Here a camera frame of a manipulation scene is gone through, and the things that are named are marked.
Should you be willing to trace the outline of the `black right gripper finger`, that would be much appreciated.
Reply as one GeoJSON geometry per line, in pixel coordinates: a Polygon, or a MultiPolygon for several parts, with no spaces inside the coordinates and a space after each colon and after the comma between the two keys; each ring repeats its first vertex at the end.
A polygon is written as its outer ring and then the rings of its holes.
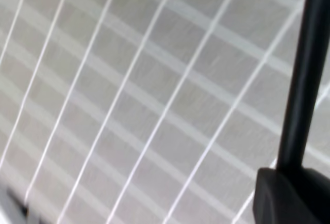
{"type": "Polygon", "coordinates": [[[329,223],[329,178],[311,168],[258,170],[255,223],[329,223]]]}

